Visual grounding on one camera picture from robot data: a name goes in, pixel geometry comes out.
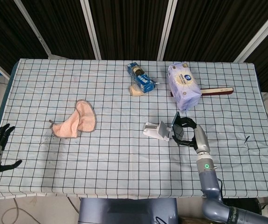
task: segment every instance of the white tissue packaging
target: white tissue packaging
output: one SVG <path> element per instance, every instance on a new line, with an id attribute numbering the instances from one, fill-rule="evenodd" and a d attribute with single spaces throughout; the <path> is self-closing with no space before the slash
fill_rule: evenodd
<path id="1" fill-rule="evenodd" d="M 187 63 L 170 65 L 167 80 L 180 110 L 188 110 L 198 104 L 201 90 Z"/>

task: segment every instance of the tissue box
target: tissue box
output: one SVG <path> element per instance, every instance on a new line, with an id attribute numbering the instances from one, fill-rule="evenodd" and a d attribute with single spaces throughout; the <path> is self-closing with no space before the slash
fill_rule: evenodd
<path id="1" fill-rule="evenodd" d="M 143 93 L 154 89 L 154 82 L 145 74 L 136 62 L 128 64 L 128 72 L 134 78 Z"/>
<path id="2" fill-rule="evenodd" d="M 167 80 L 180 110 L 188 110 L 198 104 L 201 90 L 187 63 L 170 65 Z"/>

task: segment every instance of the grid tablecloth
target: grid tablecloth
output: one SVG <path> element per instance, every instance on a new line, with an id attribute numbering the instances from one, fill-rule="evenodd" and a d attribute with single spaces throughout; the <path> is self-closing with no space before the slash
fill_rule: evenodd
<path id="1" fill-rule="evenodd" d="M 177 111 L 166 83 L 173 62 L 137 61 L 160 83 L 140 97 L 129 92 L 131 62 L 20 60 L 1 120 L 16 126 L 2 163 L 23 163 L 0 174 L 0 198 L 202 195 L 194 149 L 143 135 L 145 122 L 170 125 Z M 188 64 L 201 88 L 234 88 L 231 95 L 202 97 L 181 113 L 206 131 L 224 196 L 268 196 L 268 120 L 254 65 Z M 49 120 L 66 120 L 78 99 L 94 107 L 96 130 L 76 139 L 56 138 Z M 186 134 L 193 137 L 193 131 Z"/>

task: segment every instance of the blue box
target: blue box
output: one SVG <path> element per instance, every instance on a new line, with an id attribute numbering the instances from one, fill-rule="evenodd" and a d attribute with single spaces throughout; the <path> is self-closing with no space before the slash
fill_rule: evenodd
<path id="1" fill-rule="evenodd" d="M 128 73 L 134 78 L 143 93 L 150 92 L 154 89 L 155 83 L 145 74 L 136 62 L 128 64 Z"/>

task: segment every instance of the table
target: table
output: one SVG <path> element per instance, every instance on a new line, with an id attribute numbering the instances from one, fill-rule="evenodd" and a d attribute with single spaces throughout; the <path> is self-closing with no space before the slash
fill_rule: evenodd
<path id="1" fill-rule="evenodd" d="M 145 122 L 170 125 L 177 111 L 166 83 L 173 62 L 137 61 L 160 83 L 141 97 L 129 92 L 132 79 L 125 66 L 131 62 L 19 61 L 0 109 L 0 123 L 16 126 L 2 163 L 23 163 L 0 174 L 0 198 L 202 195 L 194 149 L 143 135 Z M 224 197 L 268 196 L 268 119 L 254 65 L 188 64 L 201 88 L 234 88 L 231 95 L 202 97 L 195 108 L 181 113 L 206 131 Z M 96 130 L 77 139 L 56 138 L 49 120 L 63 122 L 77 99 L 94 107 Z M 192 130 L 186 134 L 193 136 Z"/>

